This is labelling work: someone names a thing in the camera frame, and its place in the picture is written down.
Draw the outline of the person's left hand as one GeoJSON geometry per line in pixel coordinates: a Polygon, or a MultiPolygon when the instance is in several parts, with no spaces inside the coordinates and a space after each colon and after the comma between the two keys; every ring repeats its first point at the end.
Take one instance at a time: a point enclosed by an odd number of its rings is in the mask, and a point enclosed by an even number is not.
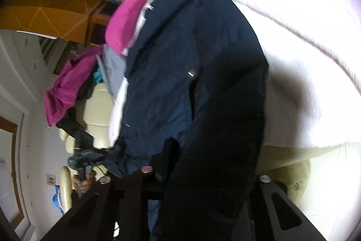
{"type": "Polygon", "coordinates": [[[96,182],[95,176],[96,172],[92,170],[90,173],[86,174],[84,180],[82,180],[79,175],[74,175],[72,177],[73,186],[79,198],[82,197],[83,194],[87,193],[96,182]]]}

